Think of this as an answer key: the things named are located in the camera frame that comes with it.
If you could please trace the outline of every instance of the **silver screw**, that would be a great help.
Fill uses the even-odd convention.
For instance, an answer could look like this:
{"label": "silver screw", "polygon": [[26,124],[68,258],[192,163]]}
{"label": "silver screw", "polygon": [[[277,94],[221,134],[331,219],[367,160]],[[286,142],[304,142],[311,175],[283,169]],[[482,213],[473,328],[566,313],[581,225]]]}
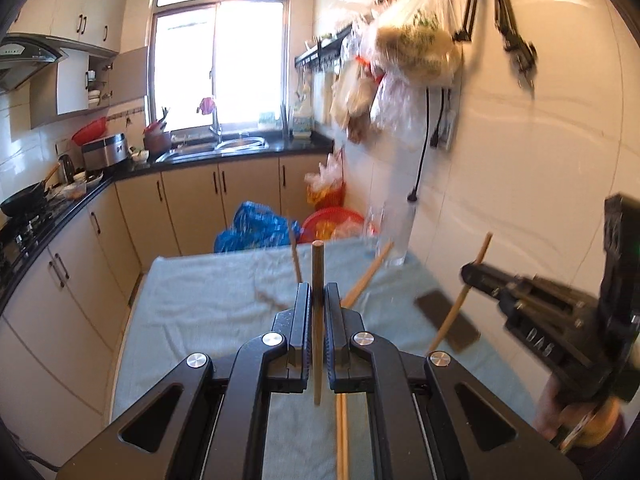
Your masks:
{"label": "silver screw", "polygon": [[360,346],[370,345],[373,343],[373,334],[370,334],[369,332],[358,332],[353,336],[353,340]]}
{"label": "silver screw", "polygon": [[282,336],[277,332],[267,332],[262,336],[262,342],[267,346],[277,346],[282,343]]}
{"label": "silver screw", "polygon": [[199,352],[191,354],[189,357],[187,357],[187,365],[191,368],[200,368],[201,366],[204,366],[206,362],[207,356]]}
{"label": "silver screw", "polygon": [[451,357],[446,352],[441,352],[438,350],[429,356],[431,362],[436,366],[449,366],[451,362]]}

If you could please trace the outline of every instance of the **stainless steel sink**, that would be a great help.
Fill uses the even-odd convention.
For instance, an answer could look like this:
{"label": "stainless steel sink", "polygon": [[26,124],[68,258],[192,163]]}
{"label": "stainless steel sink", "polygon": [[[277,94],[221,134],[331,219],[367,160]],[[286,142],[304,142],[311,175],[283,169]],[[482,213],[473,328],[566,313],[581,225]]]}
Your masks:
{"label": "stainless steel sink", "polygon": [[183,162],[185,160],[198,160],[220,153],[248,152],[255,150],[265,150],[269,143],[263,137],[241,137],[239,139],[226,140],[216,144],[207,142],[206,144],[196,144],[194,146],[183,146],[166,152],[159,156],[156,162]]}

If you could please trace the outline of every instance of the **wok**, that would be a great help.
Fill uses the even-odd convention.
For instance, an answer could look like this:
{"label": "wok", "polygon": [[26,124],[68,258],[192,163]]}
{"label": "wok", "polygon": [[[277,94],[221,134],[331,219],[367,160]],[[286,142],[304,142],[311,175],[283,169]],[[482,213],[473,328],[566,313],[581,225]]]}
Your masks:
{"label": "wok", "polygon": [[0,210],[7,216],[20,216],[35,209],[44,200],[47,181],[56,173],[59,165],[56,164],[43,181],[12,194],[0,204]]}

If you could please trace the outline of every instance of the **blue plastic bag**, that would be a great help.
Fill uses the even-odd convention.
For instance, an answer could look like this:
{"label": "blue plastic bag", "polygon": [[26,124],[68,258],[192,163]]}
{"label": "blue plastic bag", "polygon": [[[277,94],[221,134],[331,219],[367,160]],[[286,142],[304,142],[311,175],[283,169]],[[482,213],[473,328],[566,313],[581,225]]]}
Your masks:
{"label": "blue plastic bag", "polygon": [[[293,222],[296,239],[300,224]],[[289,245],[287,219],[276,215],[269,207],[244,202],[236,211],[231,229],[222,231],[213,245],[214,253],[230,253],[244,249]]]}

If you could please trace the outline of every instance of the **black cabinet handle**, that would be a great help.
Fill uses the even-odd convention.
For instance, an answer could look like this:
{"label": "black cabinet handle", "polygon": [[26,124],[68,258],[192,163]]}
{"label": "black cabinet handle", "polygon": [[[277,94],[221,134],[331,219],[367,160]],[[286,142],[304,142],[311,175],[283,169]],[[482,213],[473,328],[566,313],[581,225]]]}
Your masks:
{"label": "black cabinet handle", "polygon": [[49,267],[51,267],[54,272],[56,273],[56,276],[58,277],[58,279],[60,280],[60,288],[65,288],[65,282],[62,279],[62,276],[60,276],[60,271],[58,270],[58,268],[56,267],[56,264],[53,263],[52,261],[49,261]]}
{"label": "black cabinet handle", "polygon": [[69,271],[66,270],[65,264],[62,261],[62,258],[60,258],[60,255],[58,253],[54,254],[55,258],[60,262],[60,265],[62,266],[62,269],[65,271],[65,278],[69,279]]}
{"label": "black cabinet handle", "polygon": [[102,234],[102,231],[100,229],[100,224],[98,223],[98,217],[95,215],[95,213],[93,211],[91,211],[91,216],[94,217],[95,220],[95,226],[98,228],[98,234]]}

